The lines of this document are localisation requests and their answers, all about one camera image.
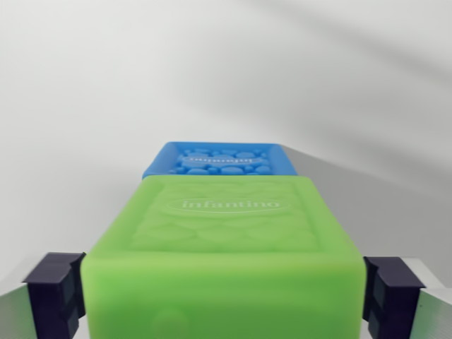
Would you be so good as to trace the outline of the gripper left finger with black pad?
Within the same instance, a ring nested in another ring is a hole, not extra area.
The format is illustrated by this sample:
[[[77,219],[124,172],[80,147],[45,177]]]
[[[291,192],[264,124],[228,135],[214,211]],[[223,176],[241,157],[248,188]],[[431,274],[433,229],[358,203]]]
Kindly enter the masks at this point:
[[[73,338],[85,316],[85,253],[27,259],[1,281],[2,338]]]

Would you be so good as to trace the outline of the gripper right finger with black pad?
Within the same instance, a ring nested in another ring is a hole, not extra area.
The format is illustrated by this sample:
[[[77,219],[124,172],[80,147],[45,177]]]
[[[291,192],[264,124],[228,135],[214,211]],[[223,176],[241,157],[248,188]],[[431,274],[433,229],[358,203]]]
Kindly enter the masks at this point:
[[[372,338],[451,338],[451,289],[418,258],[364,257]]]

